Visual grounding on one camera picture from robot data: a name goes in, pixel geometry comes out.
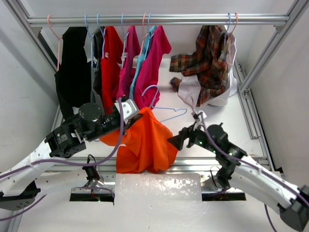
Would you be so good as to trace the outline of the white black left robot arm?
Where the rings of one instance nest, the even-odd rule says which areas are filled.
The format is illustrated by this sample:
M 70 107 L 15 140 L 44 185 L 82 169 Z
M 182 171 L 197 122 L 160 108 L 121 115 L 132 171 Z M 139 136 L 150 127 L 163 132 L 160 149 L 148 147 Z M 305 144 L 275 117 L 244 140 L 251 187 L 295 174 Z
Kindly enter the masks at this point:
M 95 103 L 83 104 L 77 114 L 49 133 L 32 153 L 0 174 L 1 209 L 24 209 L 35 202 L 39 193 L 46 195 L 74 187 L 100 189 L 103 180 L 94 164 L 68 159 L 85 150 L 86 142 L 128 129 L 141 117 L 139 112 L 132 100 L 116 101 L 107 115 Z

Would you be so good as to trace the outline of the orange t shirt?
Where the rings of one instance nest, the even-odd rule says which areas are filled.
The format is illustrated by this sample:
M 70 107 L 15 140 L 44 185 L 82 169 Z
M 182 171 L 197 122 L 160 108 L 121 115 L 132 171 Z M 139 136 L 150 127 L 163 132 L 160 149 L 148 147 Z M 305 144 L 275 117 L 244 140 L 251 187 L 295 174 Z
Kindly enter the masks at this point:
M 137 174 L 166 171 L 178 150 L 168 142 L 172 132 L 154 116 L 149 107 L 141 109 L 138 119 L 123 135 L 116 155 L 116 171 Z

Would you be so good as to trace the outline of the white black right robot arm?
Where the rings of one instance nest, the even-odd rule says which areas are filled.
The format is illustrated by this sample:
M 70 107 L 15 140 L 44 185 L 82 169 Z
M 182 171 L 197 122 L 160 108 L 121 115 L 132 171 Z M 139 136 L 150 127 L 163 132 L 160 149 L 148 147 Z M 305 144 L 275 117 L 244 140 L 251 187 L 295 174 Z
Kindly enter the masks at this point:
M 235 188 L 256 198 L 275 211 L 290 228 L 302 232 L 309 221 L 309 188 L 299 187 L 273 174 L 257 163 L 244 150 L 228 140 L 220 125 L 210 125 L 205 131 L 193 124 L 168 139 L 177 150 L 202 147 L 215 155 L 221 165 L 214 182 L 221 189 Z

